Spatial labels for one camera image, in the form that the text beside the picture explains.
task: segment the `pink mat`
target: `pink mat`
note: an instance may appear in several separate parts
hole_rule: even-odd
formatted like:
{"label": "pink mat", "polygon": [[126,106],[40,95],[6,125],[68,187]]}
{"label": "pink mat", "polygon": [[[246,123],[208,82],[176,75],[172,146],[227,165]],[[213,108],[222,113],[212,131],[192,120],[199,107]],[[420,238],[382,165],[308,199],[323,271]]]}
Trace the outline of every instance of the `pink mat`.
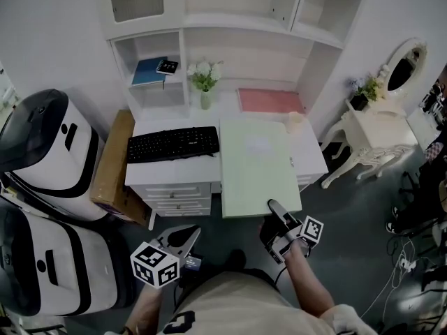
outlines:
{"label": "pink mat", "polygon": [[239,88],[239,97],[243,112],[305,114],[298,95],[293,92]]}

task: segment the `black book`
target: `black book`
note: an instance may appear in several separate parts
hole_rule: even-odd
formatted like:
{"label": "black book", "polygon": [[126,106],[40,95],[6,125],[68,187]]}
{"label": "black book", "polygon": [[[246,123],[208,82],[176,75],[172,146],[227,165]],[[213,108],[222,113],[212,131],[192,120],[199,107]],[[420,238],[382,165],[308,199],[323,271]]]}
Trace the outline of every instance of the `black book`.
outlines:
{"label": "black book", "polygon": [[167,59],[164,59],[160,61],[159,66],[156,68],[156,72],[162,73],[164,75],[173,75],[178,65],[178,62],[168,61]]}

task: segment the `blue book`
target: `blue book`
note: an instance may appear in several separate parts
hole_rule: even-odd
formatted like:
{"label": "blue book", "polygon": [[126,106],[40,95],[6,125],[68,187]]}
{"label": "blue book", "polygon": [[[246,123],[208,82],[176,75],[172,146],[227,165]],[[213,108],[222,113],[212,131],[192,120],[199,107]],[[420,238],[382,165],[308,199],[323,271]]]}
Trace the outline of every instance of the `blue book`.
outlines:
{"label": "blue book", "polygon": [[167,57],[157,57],[155,59],[143,59],[138,62],[135,74],[133,75],[133,86],[140,84],[150,84],[164,82],[166,75],[162,75],[156,72],[156,68],[159,66],[160,61],[167,59]]}

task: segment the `small cup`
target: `small cup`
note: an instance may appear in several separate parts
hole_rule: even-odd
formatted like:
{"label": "small cup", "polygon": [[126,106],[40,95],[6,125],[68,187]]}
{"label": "small cup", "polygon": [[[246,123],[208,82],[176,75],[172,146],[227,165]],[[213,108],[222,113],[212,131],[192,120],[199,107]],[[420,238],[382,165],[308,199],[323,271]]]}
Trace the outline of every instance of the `small cup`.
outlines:
{"label": "small cup", "polygon": [[287,133],[291,134],[291,133],[297,131],[303,120],[305,120],[305,116],[298,112],[288,113],[287,121],[286,121]]}

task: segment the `potted plant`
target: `potted plant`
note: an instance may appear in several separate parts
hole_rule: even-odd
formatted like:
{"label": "potted plant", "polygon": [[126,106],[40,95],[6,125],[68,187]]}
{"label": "potted plant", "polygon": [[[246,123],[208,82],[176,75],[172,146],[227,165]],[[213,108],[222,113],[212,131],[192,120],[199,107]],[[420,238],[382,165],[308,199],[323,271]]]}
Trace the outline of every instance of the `potted plant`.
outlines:
{"label": "potted plant", "polygon": [[375,102],[379,98],[385,98],[382,83],[371,75],[368,75],[366,78],[348,80],[348,86],[353,94],[349,102],[354,110],[363,110],[368,102]]}
{"label": "potted plant", "polygon": [[221,79],[221,71],[219,64],[211,64],[202,61],[198,64],[190,64],[187,74],[191,77],[191,82],[195,88],[200,91],[200,106],[207,110],[211,105],[211,89],[216,85],[217,81]]}

